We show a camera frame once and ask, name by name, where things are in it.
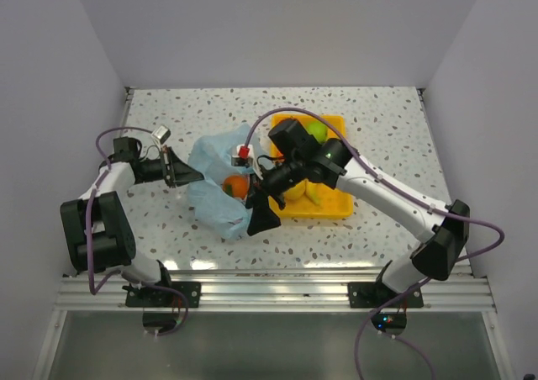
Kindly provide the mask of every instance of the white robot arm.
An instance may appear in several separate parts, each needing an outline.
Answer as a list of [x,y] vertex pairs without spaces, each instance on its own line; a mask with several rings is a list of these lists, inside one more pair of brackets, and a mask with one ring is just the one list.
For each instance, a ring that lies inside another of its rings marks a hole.
[[[468,218],[469,208],[464,202],[456,200],[446,205],[428,197],[385,174],[364,157],[359,162],[338,139],[329,139],[320,145],[296,119],[285,119],[277,124],[269,132],[269,138],[284,158],[284,161],[276,161],[274,168],[267,170],[257,165],[250,146],[248,149],[238,146],[237,156],[233,158],[235,164],[253,165],[256,172],[247,198],[247,208],[253,208],[250,235],[280,225],[280,219],[268,207],[267,198],[273,198],[283,208],[282,194],[307,178],[371,204],[399,222],[418,241],[414,250],[390,261],[376,282],[362,289],[370,305],[382,305],[427,277],[443,281],[450,276],[467,242],[468,223],[449,219],[438,212]],[[392,191],[387,184],[419,199],[427,208]]]
[[[135,237],[119,201],[135,184],[163,180],[168,187],[180,187],[203,180],[203,175],[182,162],[164,142],[170,131],[161,126],[152,134],[159,157],[140,157],[139,140],[122,137],[114,140],[114,153],[99,169],[99,178],[81,197],[61,205],[61,220],[71,264],[77,272],[119,272],[132,283],[170,287],[164,266],[136,251]],[[91,209],[92,235],[87,236],[87,208]]]

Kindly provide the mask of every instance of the lemon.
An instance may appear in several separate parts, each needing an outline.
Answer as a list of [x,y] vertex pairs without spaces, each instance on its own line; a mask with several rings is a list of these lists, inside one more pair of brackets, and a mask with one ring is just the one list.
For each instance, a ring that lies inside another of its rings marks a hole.
[[289,188],[284,193],[284,198],[287,199],[288,201],[297,201],[299,198],[303,196],[304,191],[306,191],[306,180],[302,180],[295,187]]

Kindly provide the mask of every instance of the light blue plastic bag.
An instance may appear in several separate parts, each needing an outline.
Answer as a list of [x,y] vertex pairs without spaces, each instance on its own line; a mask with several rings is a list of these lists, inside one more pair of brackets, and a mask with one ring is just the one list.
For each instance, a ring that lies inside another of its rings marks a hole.
[[[227,177],[253,172],[251,167],[231,165],[232,151],[237,145],[245,143],[249,130],[249,125],[242,124],[231,132],[202,136],[194,143],[188,158],[188,165],[205,177],[204,181],[188,184],[188,202],[194,207],[194,216],[226,240],[238,240],[246,235],[251,221],[252,211],[221,188]],[[256,135],[252,136],[251,144],[256,155],[261,155],[260,141]]]

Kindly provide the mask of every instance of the table surface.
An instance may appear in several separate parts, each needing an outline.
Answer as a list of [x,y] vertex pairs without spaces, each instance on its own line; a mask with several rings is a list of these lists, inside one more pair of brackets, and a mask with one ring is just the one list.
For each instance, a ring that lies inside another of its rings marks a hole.
[[[341,115],[347,138],[372,163],[427,195],[450,199],[414,87],[137,89],[125,125],[168,126],[167,144],[187,161],[200,136],[252,124],[283,106]],[[267,150],[270,124],[264,121],[257,130]],[[147,134],[129,135],[151,144]],[[416,243],[407,230],[360,200],[347,219],[284,219],[278,229],[237,241],[221,239],[194,218],[184,187],[134,186],[122,202],[138,251],[169,269],[382,267]]]

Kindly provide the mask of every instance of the yellow fruit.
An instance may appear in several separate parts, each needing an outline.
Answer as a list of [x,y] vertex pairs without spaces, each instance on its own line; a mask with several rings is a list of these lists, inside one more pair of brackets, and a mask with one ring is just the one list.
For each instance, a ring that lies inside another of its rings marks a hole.
[[284,198],[287,199],[288,201],[297,201],[299,198],[303,196],[305,190],[306,190],[306,180],[302,180],[295,187],[289,188],[284,193]]
[[310,199],[315,205],[320,205],[321,201],[318,196],[318,184],[313,182],[306,181],[306,196]]

